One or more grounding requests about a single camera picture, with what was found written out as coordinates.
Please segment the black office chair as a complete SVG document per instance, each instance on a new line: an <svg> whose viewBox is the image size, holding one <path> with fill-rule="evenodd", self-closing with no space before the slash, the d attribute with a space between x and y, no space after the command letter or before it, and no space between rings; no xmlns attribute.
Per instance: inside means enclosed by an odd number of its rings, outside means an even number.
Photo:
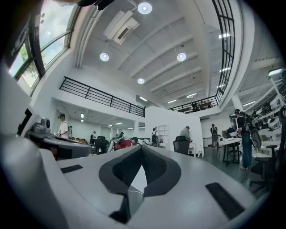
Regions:
<svg viewBox="0 0 286 229"><path fill-rule="evenodd" d="M266 191L270 191L270 189L274 186L278 178L278 174L281 171L281 166L283 164L283 152L280 152L279 149L275 150L277 145L268 145L266 148L271 149L272 156L271 157L256 157L255 161L257 164L251 168L251 172L257 175L260 175L262 180L259 181L251 181L249 186L251 187L253 184L258 185L255 190L252 191L253 194L257 193L262 189L266 189Z"/></svg>
<svg viewBox="0 0 286 229"><path fill-rule="evenodd" d="M184 136L177 136L175 141L173 141L174 151L180 154L189 154L189 144L190 141Z"/></svg>
<svg viewBox="0 0 286 229"><path fill-rule="evenodd" d="M98 136L95 139L95 152L97 155L106 153L108 141L105 139L104 136Z"/></svg>

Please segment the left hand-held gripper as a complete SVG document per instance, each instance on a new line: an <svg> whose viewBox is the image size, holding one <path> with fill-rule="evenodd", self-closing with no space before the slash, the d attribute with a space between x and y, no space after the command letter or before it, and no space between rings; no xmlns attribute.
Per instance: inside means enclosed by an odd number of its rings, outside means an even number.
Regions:
<svg viewBox="0 0 286 229"><path fill-rule="evenodd" d="M89 144L65 139L50 133L50 120L31 105L28 96L11 77L5 64L0 64L0 137L21 136L39 148L50 150L55 159L87 157Z"/></svg>

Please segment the small white table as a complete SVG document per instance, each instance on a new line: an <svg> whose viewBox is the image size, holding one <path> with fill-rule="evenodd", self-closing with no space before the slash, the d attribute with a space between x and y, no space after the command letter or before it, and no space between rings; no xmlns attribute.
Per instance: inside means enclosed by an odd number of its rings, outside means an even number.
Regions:
<svg viewBox="0 0 286 229"><path fill-rule="evenodd" d="M199 146L196 146L195 142L190 142L188 154L192 155L193 157L204 157L203 145L200 144Z"/></svg>

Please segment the white desk with black legs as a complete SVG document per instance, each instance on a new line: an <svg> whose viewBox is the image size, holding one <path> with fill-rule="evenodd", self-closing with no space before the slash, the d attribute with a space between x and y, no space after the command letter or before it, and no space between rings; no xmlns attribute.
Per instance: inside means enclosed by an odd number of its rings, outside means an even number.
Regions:
<svg viewBox="0 0 286 229"><path fill-rule="evenodd" d="M220 156L220 151L223 153L223 162L228 167L230 164L240 164L241 156L241 139L240 138L223 138L219 137L217 142L216 154Z"/></svg>

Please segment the large glass window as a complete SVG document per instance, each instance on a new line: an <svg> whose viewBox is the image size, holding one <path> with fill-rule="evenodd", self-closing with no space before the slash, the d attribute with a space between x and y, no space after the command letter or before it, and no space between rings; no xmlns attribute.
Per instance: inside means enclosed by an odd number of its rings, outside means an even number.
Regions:
<svg viewBox="0 0 286 229"><path fill-rule="evenodd" d="M41 0L33 23L28 24L9 74L31 95L48 68L69 47L74 21L80 11L75 5Z"/></svg>

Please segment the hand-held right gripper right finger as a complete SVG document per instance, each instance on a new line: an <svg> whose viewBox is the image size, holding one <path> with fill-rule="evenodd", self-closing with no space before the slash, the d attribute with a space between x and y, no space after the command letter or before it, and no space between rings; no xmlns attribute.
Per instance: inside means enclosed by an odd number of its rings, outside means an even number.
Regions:
<svg viewBox="0 0 286 229"><path fill-rule="evenodd" d="M167 194L144 199L128 222L131 229L222 228L230 220L206 188L214 182L244 209L256 201L240 182L202 159L161 148L153 150L177 162L181 177Z"/></svg>

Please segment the black balcony railing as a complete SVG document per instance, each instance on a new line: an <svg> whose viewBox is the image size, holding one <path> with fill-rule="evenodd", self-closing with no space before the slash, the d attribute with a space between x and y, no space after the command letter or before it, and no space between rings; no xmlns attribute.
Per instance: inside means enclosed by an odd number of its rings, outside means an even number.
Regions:
<svg viewBox="0 0 286 229"><path fill-rule="evenodd" d="M188 102L181 106L170 108L172 111L189 114L200 110L216 107L221 102L227 86L230 84L231 68L235 55L235 20L230 4L230 0L211 0L219 23L219 34L217 35L221 43L221 68L219 69L219 82L216 93L204 99Z"/></svg>
<svg viewBox="0 0 286 229"><path fill-rule="evenodd" d="M139 117L145 117L144 108L66 76L63 78L59 90L137 115Z"/></svg>

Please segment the ceiling air conditioner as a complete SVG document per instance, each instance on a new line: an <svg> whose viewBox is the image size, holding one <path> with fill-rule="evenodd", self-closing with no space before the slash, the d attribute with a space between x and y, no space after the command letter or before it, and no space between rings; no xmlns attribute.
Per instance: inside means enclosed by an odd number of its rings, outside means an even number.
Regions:
<svg viewBox="0 0 286 229"><path fill-rule="evenodd" d="M128 10L126 13L119 11L109 23L104 31L104 35L121 45L127 36L133 32L140 24L132 17L133 12Z"/></svg>

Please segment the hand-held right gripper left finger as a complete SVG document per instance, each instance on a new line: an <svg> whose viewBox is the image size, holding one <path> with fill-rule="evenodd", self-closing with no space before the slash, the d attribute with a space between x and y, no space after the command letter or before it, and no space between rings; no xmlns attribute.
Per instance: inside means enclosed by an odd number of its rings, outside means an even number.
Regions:
<svg viewBox="0 0 286 229"><path fill-rule="evenodd" d="M142 158L138 146L58 162L68 184L63 200L69 229L143 229L134 212L143 194L132 190Z"/></svg>

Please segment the white shelving rack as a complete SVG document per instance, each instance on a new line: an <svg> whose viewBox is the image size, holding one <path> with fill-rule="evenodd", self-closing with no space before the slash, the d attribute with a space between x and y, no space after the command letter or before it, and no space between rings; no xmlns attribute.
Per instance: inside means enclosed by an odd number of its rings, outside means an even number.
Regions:
<svg viewBox="0 0 286 229"><path fill-rule="evenodd" d="M252 123L262 142L281 139L282 123L278 113L286 105L286 68L271 70L267 79L270 89L244 110L252 117Z"/></svg>

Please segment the white shelf unit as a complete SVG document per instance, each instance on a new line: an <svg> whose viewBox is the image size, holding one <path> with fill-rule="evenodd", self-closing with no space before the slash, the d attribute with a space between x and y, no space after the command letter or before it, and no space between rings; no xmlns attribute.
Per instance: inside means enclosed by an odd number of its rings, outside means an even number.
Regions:
<svg viewBox="0 0 286 229"><path fill-rule="evenodd" d="M157 136L159 141L159 147L164 149L170 148L170 141L169 141L169 127L168 125L158 125L156 127Z"/></svg>

